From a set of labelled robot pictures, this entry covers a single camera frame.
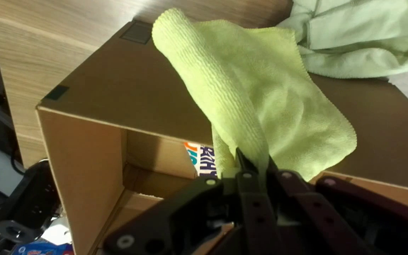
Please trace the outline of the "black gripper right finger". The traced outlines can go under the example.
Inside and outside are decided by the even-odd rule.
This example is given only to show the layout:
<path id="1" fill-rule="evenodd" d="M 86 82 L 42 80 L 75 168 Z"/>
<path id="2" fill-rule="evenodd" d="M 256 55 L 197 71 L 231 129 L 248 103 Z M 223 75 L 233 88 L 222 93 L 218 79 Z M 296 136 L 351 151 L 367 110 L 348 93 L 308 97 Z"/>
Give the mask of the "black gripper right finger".
<path id="1" fill-rule="evenodd" d="M 284 255 L 375 255 L 296 171 L 269 161 L 265 182 Z"/>

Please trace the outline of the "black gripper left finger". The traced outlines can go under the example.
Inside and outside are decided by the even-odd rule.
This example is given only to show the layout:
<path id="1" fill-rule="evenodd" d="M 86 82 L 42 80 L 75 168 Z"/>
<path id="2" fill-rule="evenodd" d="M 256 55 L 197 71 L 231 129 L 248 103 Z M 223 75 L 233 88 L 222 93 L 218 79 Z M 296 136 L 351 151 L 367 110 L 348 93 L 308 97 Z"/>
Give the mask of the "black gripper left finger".
<path id="1" fill-rule="evenodd" d="M 266 171 L 257 170 L 240 150 L 236 150 L 236 161 L 235 182 L 249 255 L 280 255 L 283 248 L 266 188 Z"/>

